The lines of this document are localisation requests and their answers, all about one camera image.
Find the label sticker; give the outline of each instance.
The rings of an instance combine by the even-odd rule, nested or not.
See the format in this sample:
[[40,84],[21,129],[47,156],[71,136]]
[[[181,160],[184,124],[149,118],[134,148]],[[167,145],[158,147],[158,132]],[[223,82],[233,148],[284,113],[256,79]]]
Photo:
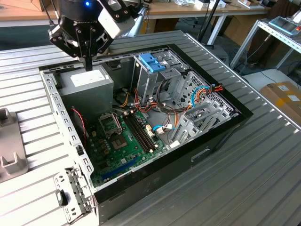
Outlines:
[[74,74],[70,78],[75,87],[87,85],[87,84],[105,79],[99,70],[84,72],[84,73],[80,73],[80,74]]
[[288,87],[286,86],[278,86],[279,89],[281,89],[282,91],[289,91]]
[[289,95],[288,96],[292,101],[300,101],[298,97],[296,97],[295,95]]

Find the blue drive bay latch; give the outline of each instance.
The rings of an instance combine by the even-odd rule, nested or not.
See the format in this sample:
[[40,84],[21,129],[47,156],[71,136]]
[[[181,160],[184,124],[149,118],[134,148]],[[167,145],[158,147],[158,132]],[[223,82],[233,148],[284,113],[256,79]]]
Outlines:
[[161,65],[159,61],[150,53],[140,54],[139,59],[150,70],[150,72],[160,72],[165,70],[165,66]]

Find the aluminum extrusion table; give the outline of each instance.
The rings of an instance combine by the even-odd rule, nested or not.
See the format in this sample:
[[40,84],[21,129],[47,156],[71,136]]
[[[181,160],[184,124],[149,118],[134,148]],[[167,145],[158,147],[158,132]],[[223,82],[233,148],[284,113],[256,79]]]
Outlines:
[[[175,43],[254,116],[221,150],[104,226],[292,225],[301,219],[300,131],[190,35],[154,33],[113,42],[113,53]],[[64,226],[52,176],[72,165],[38,66],[70,61],[54,46],[0,52],[0,107],[16,111],[29,172],[0,184],[0,225]],[[75,226],[94,226],[88,214]]]
[[298,35],[295,35],[293,37],[287,37],[285,34],[282,34],[281,32],[277,31],[276,29],[270,27],[268,19],[264,19],[262,21],[257,20],[254,23],[249,34],[247,35],[246,39],[244,40],[243,44],[237,51],[236,55],[234,56],[232,62],[230,63],[231,68],[234,68],[235,65],[238,63],[238,61],[239,61],[241,55],[243,54],[243,52],[245,51],[247,45],[249,44],[249,42],[252,40],[252,38],[254,37],[254,35],[256,34],[258,29],[260,29],[260,28],[291,48],[287,52],[287,54],[282,58],[282,60],[277,64],[276,68],[279,68],[294,50],[296,50],[297,52],[299,52],[301,54],[301,33],[299,33]]

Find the green circuit board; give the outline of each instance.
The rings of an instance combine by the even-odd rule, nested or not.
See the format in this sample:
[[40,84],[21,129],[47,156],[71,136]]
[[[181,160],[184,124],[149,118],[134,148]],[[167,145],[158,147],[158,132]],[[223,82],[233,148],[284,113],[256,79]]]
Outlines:
[[[145,135],[148,136],[146,129],[148,123],[143,115],[136,112],[131,117],[139,122],[137,127],[141,126]],[[119,116],[116,119],[120,123],[122,132],[112,134],[110,138],[105,136],[99,121],[90,123],[92,126],[87,128],[89,139],[86,151],[94,167],[91,175],[94,187],[100,186],[166,151],[164,143],[156,135],[152,138],[149,136],[155,145],[154,150],[146,151],[135,138],[135,131],[133,133],[126,124],[125,118]],[[102,123],[105,130],[115,128],[115,124],[110,118],[105,119],[105,122],[102,121]]]

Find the electronic device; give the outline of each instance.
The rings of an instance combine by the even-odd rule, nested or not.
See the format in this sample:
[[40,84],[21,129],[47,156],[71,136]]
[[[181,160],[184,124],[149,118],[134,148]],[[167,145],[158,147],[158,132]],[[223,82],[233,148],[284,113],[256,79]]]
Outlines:
[[275,19],[272,19],[269,22],[269,25],[273,26],[288,37],[295,36],[301,31],[301,26],[296,24],[293,20],[289,18],[283,18],[281,16],[277,16]]
[[[291,3],[301,7],[301,0],[290,0]],[[301,31],[301,10],[296,12],[290,18],[276,17],[269,22],[269,25],[276,28],[281,33],[292,37],[298,35]]]
[[68,223],[99,224],[218,150],[252,116],[176,45],[43,66],[74,166],[54,177]]

